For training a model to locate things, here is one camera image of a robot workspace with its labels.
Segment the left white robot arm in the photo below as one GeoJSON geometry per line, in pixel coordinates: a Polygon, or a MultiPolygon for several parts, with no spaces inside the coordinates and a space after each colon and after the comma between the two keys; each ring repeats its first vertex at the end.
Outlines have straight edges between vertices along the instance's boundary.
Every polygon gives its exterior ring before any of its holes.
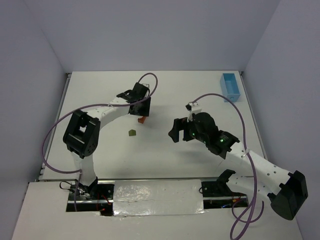
{"type": "Polygon", "coordinates": [[[91,199],[98,194],[93,153],[98,147],[100,130],[125,115],[149,116],[149,93],[147,85],[137,82],[133,89],[119,93],[106,106],[97,106],[87,111],[76,110],[72,114],[62,140],[71,152],[74,165],[81,170],[78,187],[91,199]]]}

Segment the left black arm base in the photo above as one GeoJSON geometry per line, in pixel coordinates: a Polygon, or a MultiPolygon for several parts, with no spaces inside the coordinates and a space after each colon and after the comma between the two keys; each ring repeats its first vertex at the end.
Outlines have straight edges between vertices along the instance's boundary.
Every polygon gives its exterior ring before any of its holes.
{"type": "Polygon", "coordinates": [[[96,212],[102,216],[114,215],[113,202],[115,185],[112,183],[98,183],[90,193],[83,187],[68,181],[61,181],[59,188],[68,192],[66,212],[96,212]]]}

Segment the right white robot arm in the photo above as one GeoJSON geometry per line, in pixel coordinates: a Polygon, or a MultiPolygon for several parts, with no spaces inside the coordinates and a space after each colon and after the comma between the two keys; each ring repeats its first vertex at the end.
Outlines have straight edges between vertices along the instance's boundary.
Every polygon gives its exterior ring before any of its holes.
{"type": "Polygon", "coordinates": [[[219,130],[214,119],[206,112],[193,115],[192,120],[176,118],[168,133],[173,142],[179,141],[179,132],[183,131],[183,140],[197,140],[205,144],[214,155],[223,159],[233,157],[241,166],[250,167],[256,173],[261,189],[257,194],[270,201],[271,208],[280,217],[293,220],[308,198],[305,176],[295,171],[273,165],[253,151],[245,152],[244,144],[227,131],[219,130]]]}

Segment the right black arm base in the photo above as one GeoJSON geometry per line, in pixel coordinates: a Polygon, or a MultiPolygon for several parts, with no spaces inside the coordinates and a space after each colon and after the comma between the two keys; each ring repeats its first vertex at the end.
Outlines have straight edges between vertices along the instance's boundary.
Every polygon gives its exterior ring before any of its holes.
{"type": "Polygon", "coordinates": [[[202,181],[201,187],[198,189],[198,192],[202,194],[204,198],[217,198],[217,197],[243,197],[246,194],[241,192],[231,191],[225,183],[218,181],[202,181]]]}

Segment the orange arch block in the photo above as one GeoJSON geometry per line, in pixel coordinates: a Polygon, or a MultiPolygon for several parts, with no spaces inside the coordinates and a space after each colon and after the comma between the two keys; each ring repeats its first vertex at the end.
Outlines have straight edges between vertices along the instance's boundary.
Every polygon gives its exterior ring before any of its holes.
{"type": "Polygon", "coordinates": [[[145,120],[146,120],[146,116],[142,116],[137,121],[138,121],[138,123],[143,124],[145,122],[145,120]]]}

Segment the green house-shaped block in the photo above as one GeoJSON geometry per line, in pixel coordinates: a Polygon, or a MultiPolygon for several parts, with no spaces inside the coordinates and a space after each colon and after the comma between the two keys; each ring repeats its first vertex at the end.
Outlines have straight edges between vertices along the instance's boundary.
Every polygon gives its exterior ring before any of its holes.
{"type": "Polygon", "coordinates": [[[136,132],[136,130],[131,129],[131,130],[128,131],[128,135],[129,135],[130,137],[133,137],[133,136],[136,136],[136,135],[137,135],[137,132],[136,132]]]}

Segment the blue rectangular box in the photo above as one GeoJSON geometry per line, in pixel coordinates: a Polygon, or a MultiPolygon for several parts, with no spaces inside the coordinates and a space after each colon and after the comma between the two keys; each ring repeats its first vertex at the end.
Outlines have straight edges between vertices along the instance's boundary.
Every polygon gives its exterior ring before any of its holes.
{"type": "Polygon", "coordinates": [[[223,73],[220,78],[222,95],[231,102],[237,102],[241,96],[234,73],[223,73]]]}

